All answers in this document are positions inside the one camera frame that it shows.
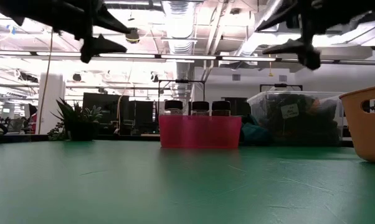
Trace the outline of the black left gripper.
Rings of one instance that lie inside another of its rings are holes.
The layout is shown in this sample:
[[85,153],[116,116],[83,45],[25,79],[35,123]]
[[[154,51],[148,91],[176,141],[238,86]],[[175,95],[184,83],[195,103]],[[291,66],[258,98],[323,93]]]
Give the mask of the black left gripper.
[[131,29],[116,19],[103,4],[103,0],[25,0],[23,16],[52,26],[56,32],[71,33],[76,40],[84,39],[80,49],[80,60],[89,63],[100,54],[125,53],[127,48],[104,38],[101,34],[92,37],[95,25],[130,34]]

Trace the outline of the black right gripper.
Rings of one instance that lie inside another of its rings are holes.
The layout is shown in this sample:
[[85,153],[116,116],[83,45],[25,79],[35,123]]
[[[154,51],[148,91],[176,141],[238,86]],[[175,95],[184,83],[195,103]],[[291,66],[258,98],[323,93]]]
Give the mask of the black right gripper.
[[264,19],[256,31],[268,29],[281,22],[290,26],[298,21],[301,37],[288,39],[284,44],[275,45],[262,51],[263,54],[296,54],[298,61],[309,68],[320,68],[320,51],[313,47],[315,35],[324,34],[327,29],[338,24],[347,24],[362,13],[362,4],[356,0],[280,0],[279,8]]

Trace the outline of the black-lid red spice jar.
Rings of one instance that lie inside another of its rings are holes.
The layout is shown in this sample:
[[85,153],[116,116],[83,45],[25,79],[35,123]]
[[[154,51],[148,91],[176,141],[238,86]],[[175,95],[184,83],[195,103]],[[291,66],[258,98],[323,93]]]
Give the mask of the black-lid red spice jar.
[[212,102],[212,109],[211,109],[212,116],[230,116],[230,102],[229,101],[213,101]]

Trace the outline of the black-lid brown spice jar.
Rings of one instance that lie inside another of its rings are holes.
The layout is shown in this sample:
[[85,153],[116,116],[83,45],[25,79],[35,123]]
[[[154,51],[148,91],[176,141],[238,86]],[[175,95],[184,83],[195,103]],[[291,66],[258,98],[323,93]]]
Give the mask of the black-lid brown spice jar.
[[193,101],[191,104],[192,116],[209,116],[209,103],[206,101]]

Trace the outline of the orange plastic basket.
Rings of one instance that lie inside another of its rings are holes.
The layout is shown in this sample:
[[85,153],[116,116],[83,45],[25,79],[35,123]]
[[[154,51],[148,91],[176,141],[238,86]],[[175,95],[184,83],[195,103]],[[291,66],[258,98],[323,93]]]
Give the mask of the orange plastic basket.
[[348,128],[356,154],[375,163],[375,113],[367,113],[362,105],[375,99],[375,86],[341,95]]

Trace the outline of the large black monitor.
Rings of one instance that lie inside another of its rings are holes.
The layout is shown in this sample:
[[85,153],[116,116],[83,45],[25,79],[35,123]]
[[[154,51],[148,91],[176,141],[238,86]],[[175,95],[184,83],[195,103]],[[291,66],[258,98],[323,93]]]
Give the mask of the large black monitor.
[[83,94],[83,108],[92,109],[94,106],[101,107],[102,117],[99,119],[100,123],[111,123],[117,121],[117,109],[120,110],[120,119],[123,121],[129,116],[129,96],[122,96],[118,102],[119,95],[109,95],[100,93]]

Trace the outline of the small black monitor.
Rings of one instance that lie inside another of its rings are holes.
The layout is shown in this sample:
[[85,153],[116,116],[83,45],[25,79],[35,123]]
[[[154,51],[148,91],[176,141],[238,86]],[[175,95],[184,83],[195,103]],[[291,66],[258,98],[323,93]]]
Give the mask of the small black monitor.
[[135,101],[135,124],[141,126],[153,121],[153,102]]

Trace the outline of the clear plastic storage bin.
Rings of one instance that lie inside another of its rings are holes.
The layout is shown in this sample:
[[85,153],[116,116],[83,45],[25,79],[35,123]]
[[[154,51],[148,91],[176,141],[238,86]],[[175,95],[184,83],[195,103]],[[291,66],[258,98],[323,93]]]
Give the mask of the clear plastic storage bin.
[[340,92],[264,91],[247,100],[252,116],[281,146],[337,146],[343,135]]

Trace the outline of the succulent plant in black pot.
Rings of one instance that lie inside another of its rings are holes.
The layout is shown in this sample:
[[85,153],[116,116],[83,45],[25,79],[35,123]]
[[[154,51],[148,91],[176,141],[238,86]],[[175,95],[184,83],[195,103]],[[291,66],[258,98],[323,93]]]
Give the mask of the succulent plant in black pot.
[[69,105],[64,99],[56,100],[58,114],[52,113],[64,122],[66,139],[71,141],[92,141],[98,134],[101,107],[82,108],[78,103]]

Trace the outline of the teal cloth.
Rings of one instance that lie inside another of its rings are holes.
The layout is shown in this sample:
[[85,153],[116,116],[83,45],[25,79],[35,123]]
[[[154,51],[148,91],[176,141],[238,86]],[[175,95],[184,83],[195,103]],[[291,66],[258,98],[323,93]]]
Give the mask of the teal cloth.
[[267,146],[273,142],[271,133],[261,127],[251,114],[241,116],[241,121],[240,145]]

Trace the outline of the small green leafy plant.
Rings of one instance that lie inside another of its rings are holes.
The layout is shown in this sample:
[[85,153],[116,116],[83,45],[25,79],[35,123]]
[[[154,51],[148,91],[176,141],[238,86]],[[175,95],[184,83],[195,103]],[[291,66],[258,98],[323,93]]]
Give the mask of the small green leafy plant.
[[63,141],[66,139],[64,122],[58,122],[54,128],[52,128],[48,133],[48,139],[50,141]]

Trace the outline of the person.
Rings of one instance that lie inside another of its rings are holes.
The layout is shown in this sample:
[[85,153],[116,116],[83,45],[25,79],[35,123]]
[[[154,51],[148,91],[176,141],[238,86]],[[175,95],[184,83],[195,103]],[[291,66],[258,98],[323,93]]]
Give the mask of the person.
[[37,107],[32,105],[32,104],[28,104],[29,106],[29,129],[30,129],[30,133],[31,134],[34,134],[36,132],[36,122],[37,122]]

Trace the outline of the pink plastic bin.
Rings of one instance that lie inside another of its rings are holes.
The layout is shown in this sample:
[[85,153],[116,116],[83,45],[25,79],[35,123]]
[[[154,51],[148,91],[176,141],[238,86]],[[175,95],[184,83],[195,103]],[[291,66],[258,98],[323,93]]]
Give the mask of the pink plastic bin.
[[160,142],[165,148],[235,149],[241,125],[239,116],[161,115]]

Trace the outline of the black overhead frame bar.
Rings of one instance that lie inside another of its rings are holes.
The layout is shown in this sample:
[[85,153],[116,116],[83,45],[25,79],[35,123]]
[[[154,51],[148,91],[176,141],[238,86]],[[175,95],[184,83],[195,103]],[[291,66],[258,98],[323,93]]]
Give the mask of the black overhead frame bar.
[[[12,57],[54,57],[54,58],[80,58],[79,52],[28,52],[0,50],[0,56]],[[99,54],[94,55],[92,59],[104,60],[197,60],[197,61],[230,61],[230,62],[277,62],[277,63],[298,63],[297,58],[283,57],[236,57],[222,55],[163,55],[163,54]],[[321,64],[336,65],[369,65],[375,66],[375,60],[345,60],[345,59],[321,59]]]

